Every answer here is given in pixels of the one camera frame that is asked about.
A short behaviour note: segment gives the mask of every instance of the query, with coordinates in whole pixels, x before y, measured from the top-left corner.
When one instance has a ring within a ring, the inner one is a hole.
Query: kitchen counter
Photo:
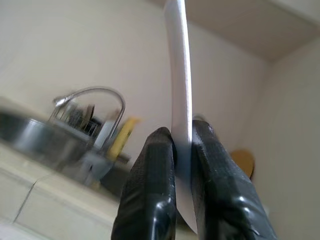
[[[0,144],[0,218],[51,240],[106,240],[118,201]],[[176,240],[196,240],[177,227]]]

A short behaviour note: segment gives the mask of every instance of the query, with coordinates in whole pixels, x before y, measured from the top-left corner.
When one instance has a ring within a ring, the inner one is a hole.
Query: sink basin
[[[48,122],[0,111],[0,142],[57,171],[74,165],[89,144]]]
[[[52,123],[0,108],[0,143],[81,184],[90,185],[91,168],[85,168],[80,159],[92,144]],[[101,179],[101,185],[109,194],[119,197],[128,175],[125,165],[116,162]]]

